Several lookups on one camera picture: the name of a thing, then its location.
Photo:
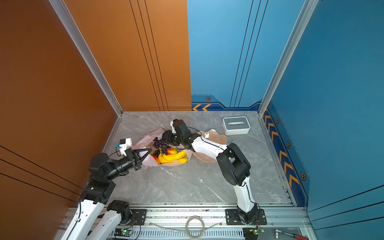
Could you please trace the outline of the pink plastic bag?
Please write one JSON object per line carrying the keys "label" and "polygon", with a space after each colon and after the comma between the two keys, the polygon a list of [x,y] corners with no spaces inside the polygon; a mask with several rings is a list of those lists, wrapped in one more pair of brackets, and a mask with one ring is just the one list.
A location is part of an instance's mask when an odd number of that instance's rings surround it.
{"label": "pink plastic bag", "polygon": [[[132,149],[143,149],[143,148],[146,148],[146,147],[151,147],[153,149],[153,152],[147,156],[147,158],[142,162],[142,168],[144,170],[148,169],[148,168],[155,168],[155,167],[160,167],[160,166],[163,166],[163,167],[177,167],[177,166],[180,166],[180,165],[183,165],[181,163],[173,163],[173,164],[161,164],[161,165],[158,165],[157,162],[155,161],[155,159],[152,157],[152,155],[155,155],[155,156],[159,156],[159,152],[155,152],[154,151],[154,147],[153,147],[153,140],[154,138],[158,137],[158,138],[161,138],[163,133],[165,131],[163,129],[158,129],[154,132],[152,132],[151,134],[149,135],[146,135],[143,139],[141,139],[136,145],[134,145],[132,147]],[[192,152],[189,151],[189,150],[182,150],[181,147],[172,147],[170,145],[171,148],[175,148],[178,150],[178,152],[180,151],[186,151],[187,152],[187,158],[190,160],[191,157],[192,157]]]}

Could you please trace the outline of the dark purple grape bunch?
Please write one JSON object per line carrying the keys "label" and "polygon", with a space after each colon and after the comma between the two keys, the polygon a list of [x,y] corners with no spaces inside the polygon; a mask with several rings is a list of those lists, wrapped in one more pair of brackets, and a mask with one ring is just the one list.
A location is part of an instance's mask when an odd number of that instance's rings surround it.
{"label": "dark purple grape bunch", "polygon": [[153,140],[154,151],[161,152],[162,154],[168,155],[168,149],[170,149],[170,145],[161,138],[154,138]]}

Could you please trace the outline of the yellow banana bunch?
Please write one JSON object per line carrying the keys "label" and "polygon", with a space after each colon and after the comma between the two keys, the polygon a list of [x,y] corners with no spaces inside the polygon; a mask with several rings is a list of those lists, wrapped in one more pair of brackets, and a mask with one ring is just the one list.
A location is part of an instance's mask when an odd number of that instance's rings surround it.
{"label": "yellow banana bunch", "polygon": [[187,152],[186,151],[180,151],[175,155],[165,155],[160,153],[158,156],[158,159],[160,160],[161,164],[173,164],[173,163],[187,163]]}

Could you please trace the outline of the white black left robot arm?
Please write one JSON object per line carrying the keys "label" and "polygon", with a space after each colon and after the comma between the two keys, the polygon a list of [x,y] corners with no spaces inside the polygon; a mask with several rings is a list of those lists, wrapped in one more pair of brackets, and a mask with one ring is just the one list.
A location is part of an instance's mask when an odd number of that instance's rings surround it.
{"label": "white black left robot arm", "polygon": [[117,234],[126,237],[135,226],[142,227],[146,211],[131,210],[125,201],[108,202],[116,184],[114,179],[137,171],[152,148],[127,149],[119,160],[106,153],[94,156],[89,166],[90,177],[84,188],[78,208],[67,226],[63,240],[106,240]]}

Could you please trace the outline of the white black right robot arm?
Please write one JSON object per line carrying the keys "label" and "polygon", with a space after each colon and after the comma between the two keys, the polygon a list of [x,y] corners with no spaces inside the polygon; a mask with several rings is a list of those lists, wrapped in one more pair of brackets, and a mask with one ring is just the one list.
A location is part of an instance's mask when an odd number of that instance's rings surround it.
{"label": "white black right robot arm", "polygon": [[253,198],[250,187],[251,164],[234,143],[222,145],[193,133],[183,120],[171,122],[172,129],[166,131],[162,140],[167,144],[215,158],[225,180],[234,186],[237,197],[237,211],[240,221],[245,225],[266,225],[266,215]]}

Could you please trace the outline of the beige fruit plate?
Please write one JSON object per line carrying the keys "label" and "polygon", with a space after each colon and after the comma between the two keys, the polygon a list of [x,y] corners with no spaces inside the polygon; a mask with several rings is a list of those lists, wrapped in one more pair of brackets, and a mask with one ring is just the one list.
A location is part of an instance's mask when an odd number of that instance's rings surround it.
{"label": "beige fruit plate", "polygon": [[[211,129],[208,132],[198,132],[198,134],[200,136],[196,138],[196,140],[198,140],[198,142],[205,142],[204,146],[209,147],[209,150],[216,148],[219,152],[222,152],[227,146],[227,137],[219,134],[214,129]],[[206,150],[204,150],[204,152],[193,151],[193,155],[205,163],[214,163],[217,161],[217,157]]]}

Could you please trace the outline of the white grey tissue box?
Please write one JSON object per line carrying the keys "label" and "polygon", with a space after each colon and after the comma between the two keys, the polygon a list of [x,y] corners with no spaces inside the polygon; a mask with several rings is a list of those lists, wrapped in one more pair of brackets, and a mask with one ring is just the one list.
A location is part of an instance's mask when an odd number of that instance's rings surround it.
{"label": "white grey tissue box", "polygon": [[223,118],[224,133],[227,136],[246,135],[251,129],[250,123],[245,116]]}

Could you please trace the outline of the green circuit board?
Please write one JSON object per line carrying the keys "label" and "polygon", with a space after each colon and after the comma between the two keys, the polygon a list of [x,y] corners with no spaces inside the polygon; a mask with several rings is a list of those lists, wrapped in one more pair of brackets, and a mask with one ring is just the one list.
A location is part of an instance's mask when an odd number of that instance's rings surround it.
{"label": "green circuit board", "polygon": [[131,237],[133,235],[134,230],[123,228],[123,229],[115,229],[113,233],[113,238],[117,237]]}

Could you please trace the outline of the aluminium corner post left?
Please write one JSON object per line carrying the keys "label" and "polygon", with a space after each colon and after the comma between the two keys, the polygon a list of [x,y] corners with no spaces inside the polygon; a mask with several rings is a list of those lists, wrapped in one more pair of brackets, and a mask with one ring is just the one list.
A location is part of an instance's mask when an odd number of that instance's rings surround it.
{"label": "aluminium corner post left", "polygon": [[99,64],[97,63],[79,27],[77,26],[74,18],[72,17],[66,3],[64,1],[58,0],[49,0],[49,2],[53,7],[55,13],[59,17],[60,21],[62,22],[63,26],[65,27],[71,40],[75,44],[79,53],[81,54],[83,60],[87,64],[89,70],[91,71],[100,88],[102,89],[103,93],[105,94],[113,110],[115,111],[117,116],[120,117],[123,114],[123,109],[119,104],[115,94],[113,93],[112,88],[110,87],[105,75],[103,74]]}

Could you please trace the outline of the aluminium corner post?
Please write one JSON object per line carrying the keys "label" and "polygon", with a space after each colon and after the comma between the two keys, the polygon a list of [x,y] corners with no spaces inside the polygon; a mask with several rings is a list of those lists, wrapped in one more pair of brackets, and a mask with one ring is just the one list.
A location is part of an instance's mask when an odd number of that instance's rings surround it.
{"label": "aluminium corner post", "polygon": [[260,117],[262,117],[267,110],[267,107],[272,100],[272,97],[284,75],[284,72],[286,71],[286,68],[297,48],[298,43],[300,42],[300,39],[313,15],[313,12],[315,11],[318,2],[319,0],[306,0],[304,2],[290,37],[287,41],[285,49],[282,53],[282,56],[279,60],[279,63],[276,67],[276,70],[267,87],[262,103],[259,107],[258,113]]}
{"label": "aluminium corner post", "polygon": [[113,110],[115,111],[117,116],[120,117],[123,114],[123,109],[119,104],[115,94],[113,93],[112,88],[110,87],[105,75],[103,74],[99,64],[97,63],[79,27],[77,26],[74,18],[72,17],[66,3],[64,1],[58,0],[49,0],[49,2],[53,7],[55,13],[59,17],[60,21],[62,22],[63,26],[65,27],[71,40],[75,44],[79,53],[81,54],[83,60],[87,64],[89,70],[91,71],[100,88],[102,89],[103,93],[105,94]]}

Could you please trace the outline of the aluminium front rail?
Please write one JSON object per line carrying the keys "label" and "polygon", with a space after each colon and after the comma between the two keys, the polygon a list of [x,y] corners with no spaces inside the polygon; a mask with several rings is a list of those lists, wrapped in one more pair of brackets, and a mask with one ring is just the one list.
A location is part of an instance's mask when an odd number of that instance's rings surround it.
{"label": "aluminium front rail", "polygon": [[133,206],[131,210],[146,211],[142,227],[135,226],[131,237],[111,239],[229,239],[257,240],[267,229],[298,228],[313,235],[309,217],[303,208],[264,206],[266,225],[245,225],[233,205]]}

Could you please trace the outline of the red handled tool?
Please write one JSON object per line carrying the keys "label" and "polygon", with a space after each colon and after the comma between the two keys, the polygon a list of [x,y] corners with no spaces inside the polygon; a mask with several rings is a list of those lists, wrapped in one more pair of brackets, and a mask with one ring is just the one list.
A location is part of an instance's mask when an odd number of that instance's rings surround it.
{"label": "red handled tool", "polygon": [[279,239],[279,236],[280,235],[286,235],[286,236],[289,236],[291,238],[294,238],[294,239],[297,239],[297,240],[309,240],[309,238],[307,237],[304,237],[302,235],[298,235],[298,234],[293,234],[293,233],[288,233],[288,232],[284,232],[282,230],[279,230],[279,229],[273,229],[274,233],[275,233],[275,238],[276,239]]}

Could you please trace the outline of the aluminium corner post right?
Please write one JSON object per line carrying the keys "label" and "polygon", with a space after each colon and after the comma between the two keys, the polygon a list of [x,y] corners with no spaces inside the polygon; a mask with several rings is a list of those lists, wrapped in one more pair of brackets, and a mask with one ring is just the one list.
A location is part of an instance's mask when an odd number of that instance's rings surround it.
{"label": "aluminium corner post right", "polygon": [[287,41],[285,49],[282,53],[282,56],[279,60],[279,63],[276,67],[276,70],[267,87],[262,103],[259,107],[258,113],[260,117],[262,117],[267,110],[267,107],[272,100],[272,97],[284,75],[284,72],[286,71],[286,68],[297,48],[298,43],[300,42],[300,39],[313,15],[313,12],[315,11],[318,2],[319,0],[306,0],[304,2],[290,37]]}

